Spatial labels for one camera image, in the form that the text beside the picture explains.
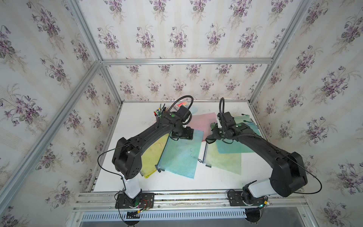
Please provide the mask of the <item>green and grey cleaning cloth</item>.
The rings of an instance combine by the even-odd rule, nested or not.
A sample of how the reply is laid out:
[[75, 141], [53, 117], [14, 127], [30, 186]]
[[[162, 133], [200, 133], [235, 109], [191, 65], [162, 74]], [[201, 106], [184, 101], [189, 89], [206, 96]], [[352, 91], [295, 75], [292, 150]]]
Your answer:
[[220, 138], [219, 135], [214, 135], [214, 134], [211, 134], [211, 135], [207, 136], [206, 139], [205, 139], [207, 144], [213, 144], [217, 140], [221, 140], [221, 138]]

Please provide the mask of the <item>blue mesh document bag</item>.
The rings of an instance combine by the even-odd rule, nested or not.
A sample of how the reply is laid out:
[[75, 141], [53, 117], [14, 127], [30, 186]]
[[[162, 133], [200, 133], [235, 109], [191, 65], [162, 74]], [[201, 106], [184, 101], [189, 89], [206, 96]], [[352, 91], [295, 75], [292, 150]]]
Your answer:
[[157, 168], [193, 179], [203, 135], [204, 132], [195, 130], [192, 140], [168, 138]]

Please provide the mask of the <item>yellow mesh document bag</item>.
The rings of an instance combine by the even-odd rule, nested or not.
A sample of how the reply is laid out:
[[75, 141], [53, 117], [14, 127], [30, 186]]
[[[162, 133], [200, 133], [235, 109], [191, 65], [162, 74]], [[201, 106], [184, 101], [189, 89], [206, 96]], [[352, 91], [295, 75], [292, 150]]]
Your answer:
[[157, 172], [156, 165], [158, 165], [160, 161], [168, 138], [169, 134], [162, 136], [154, 144], [152, 144], [141, 156], [142, 169], [140, 171], [140, 174], [144, 178], [149, 178], [152, 174]]

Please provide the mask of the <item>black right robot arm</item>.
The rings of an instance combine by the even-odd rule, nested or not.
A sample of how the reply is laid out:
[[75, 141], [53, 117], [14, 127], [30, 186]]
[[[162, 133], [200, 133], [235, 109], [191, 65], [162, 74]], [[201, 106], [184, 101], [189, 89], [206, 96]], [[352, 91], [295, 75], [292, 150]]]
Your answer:
[[288, 197], [307, 185], [308, 178], [303, 167], [303, 158], [297, 152], [289, 153], [265, 140], [245, 123], [236, 123], [229, 112], [217, 115], [221, 127], [217, 125], [207, 137], [209, 143], [228, 139], [239, 142], [261, 158], [272, 168], [270, 178], [245, 185], [241, 192], [242, 201], [252, 206], [269, 195]]

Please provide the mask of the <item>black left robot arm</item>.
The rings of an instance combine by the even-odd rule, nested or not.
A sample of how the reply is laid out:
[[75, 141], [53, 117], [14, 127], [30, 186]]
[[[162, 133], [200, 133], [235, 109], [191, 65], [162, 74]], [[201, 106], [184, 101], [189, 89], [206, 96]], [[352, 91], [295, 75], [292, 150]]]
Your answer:
[[192, 118], [190, 110], [182, 106], [177, 111], [166, 110], [156, 122], [134, 137], [118, 140], [112, 163], [123, 178], [124, 194], [128, 199], [137, 199], [142, 194], [136, 178], [143, 167], [142, 156], [163, 136], [170, 134], [174, 140], [192, 140], [194, 130], [187, 126]]

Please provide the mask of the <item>large teal document bag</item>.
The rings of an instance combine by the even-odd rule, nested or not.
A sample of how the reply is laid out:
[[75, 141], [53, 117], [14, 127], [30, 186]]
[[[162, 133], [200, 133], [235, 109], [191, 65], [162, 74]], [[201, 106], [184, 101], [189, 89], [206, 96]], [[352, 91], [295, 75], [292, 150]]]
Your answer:
[[[253, 122], [243, 122], [247, 124], [256, 134], [261, 136], [261, 133], [257, 127], [257, 125]], [[217, 151], [219, 154], [241, 154], [241, 153], [253, 153], [254, 151], [248, 146], [241, 144], [237, 141], [225, 140], [227, 143], [222, 140], [217, 140]]]

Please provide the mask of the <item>pink mesh document bag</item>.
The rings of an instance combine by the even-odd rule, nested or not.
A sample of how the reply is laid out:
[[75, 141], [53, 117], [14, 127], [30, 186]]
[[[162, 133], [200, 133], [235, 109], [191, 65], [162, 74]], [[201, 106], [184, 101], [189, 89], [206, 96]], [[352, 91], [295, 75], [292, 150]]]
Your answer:
[[202, 141], [205, 141], [206, 138], [212, 134], [212, 124], [216, 124], [217, 116], [215, 113], [206, 113], [200, 115], [193, 115], [192, 120], [187, 126], [193, 128], [194, 130], [202, 131], [203, 138]]

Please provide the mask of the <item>pale green rear document bag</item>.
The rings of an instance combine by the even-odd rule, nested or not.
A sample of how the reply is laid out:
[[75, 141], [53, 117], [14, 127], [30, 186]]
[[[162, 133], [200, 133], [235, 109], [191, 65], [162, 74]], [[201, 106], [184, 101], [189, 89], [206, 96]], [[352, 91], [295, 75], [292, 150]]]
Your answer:
[[248, 114], [243, 114], [241, 116], [234, 117], [234, 121], [236, 124], [244, 123], [249, 124], [252, 123], [252, 120]]

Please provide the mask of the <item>light green document bag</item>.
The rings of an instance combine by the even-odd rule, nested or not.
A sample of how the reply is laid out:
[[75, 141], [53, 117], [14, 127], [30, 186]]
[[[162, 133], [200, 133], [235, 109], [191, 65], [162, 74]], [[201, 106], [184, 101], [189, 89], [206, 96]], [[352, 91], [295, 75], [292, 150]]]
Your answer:
[[218, 168], [230, 173], [241, 175], [242, 156], [240, 153], [220, 154], [216, 142], [206, 144], [203, 163], [210, 168]]

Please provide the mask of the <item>light blue booklet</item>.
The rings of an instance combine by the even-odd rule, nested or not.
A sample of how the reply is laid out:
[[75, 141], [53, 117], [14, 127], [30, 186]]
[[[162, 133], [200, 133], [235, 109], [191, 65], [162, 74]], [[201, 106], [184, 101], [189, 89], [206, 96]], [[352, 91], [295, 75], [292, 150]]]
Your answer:
[[198, 112], [198, 108], [195, 107], [195, 106], [191, 106], [189, 108], [189, 111], [190, 111], [191, 114], [196, 114]]

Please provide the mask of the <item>pink metal pen bucket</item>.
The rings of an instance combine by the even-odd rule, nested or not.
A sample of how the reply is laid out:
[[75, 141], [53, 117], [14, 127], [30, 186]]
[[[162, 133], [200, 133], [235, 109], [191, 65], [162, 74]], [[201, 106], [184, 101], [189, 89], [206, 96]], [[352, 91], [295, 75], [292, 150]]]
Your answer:
[[154, 111], [154, 116], [161, 117], [165, 111], [166, 111], [165, 104], [160, 104], [159, 108], [156, 111]]

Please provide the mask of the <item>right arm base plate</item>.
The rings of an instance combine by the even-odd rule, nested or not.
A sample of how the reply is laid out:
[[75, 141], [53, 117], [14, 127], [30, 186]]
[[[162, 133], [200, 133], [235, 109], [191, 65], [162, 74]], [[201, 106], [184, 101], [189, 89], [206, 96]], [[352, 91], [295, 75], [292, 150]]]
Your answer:
[[227, 198], [230, 206], [264, 206], [267, 204], [268, 196], [254, 197], [248, 190], [229, 190]]

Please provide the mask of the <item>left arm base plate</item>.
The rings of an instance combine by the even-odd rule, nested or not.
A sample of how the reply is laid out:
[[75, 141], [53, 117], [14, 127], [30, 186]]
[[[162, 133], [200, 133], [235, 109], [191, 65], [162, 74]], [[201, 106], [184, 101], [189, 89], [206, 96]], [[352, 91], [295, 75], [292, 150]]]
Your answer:
[[126, 192], [119, 192], [116, 195], [115, 209], [150, 209], [154, 206], [155, 194], [140, 192], [131, 199]]

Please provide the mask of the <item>aluminium mounting rail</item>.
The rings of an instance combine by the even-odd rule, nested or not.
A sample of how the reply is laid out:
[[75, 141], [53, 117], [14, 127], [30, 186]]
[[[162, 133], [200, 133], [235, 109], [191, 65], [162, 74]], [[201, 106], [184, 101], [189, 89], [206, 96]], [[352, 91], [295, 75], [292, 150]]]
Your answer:
[[[228, 209], [230, 198], [227, 190], [153, 191], [154, 203], [150, 211]], [[79, 193], [72, 205], [72, 212], [116, 211], [116, 192]], [[293, 194], [287, 198], [269, 196], [267, 208], [308, 207], [302, 195]]]

